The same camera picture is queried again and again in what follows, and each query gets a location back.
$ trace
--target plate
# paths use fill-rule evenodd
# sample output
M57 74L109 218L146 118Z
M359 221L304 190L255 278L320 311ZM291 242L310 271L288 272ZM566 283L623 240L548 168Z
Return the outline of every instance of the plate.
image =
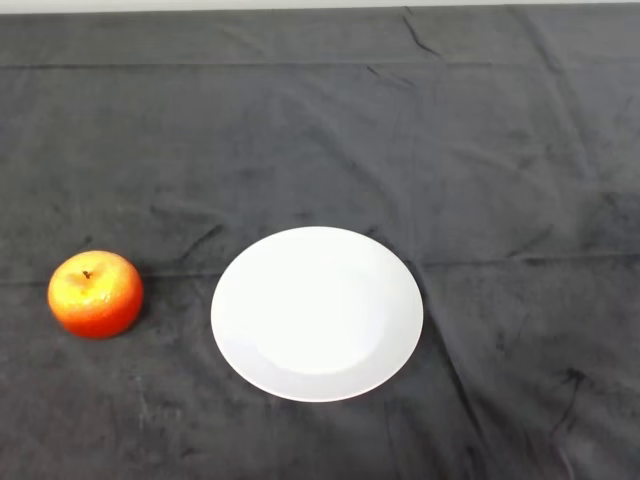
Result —
M276 233L242 252L211 305L216 343L248 382L304 402L367 392L409 359L422 299L398 257L348 230Z

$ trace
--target white plate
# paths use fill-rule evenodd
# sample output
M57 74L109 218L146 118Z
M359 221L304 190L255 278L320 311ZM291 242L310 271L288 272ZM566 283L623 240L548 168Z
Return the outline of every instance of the white plate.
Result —
M367 392L404 365L422 330L422 300L379 243L338 228L297 228L229 265L211 326L224 358L256 387L328 402Z

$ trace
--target ceramic plate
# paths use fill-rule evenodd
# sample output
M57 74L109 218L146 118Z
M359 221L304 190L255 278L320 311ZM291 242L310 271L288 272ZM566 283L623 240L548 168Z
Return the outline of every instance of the ceramic plate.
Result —
M374 240L297 228L229 265L211 325L222 355L256 387L328 402L367 392L404 365L422 329L422 300L404 264Z

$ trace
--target white wall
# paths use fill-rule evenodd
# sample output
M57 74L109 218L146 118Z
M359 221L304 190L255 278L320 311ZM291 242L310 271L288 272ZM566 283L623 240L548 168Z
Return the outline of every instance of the white wall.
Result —
M0 0L0 13L398 7L503 3L598 3L598 0Z

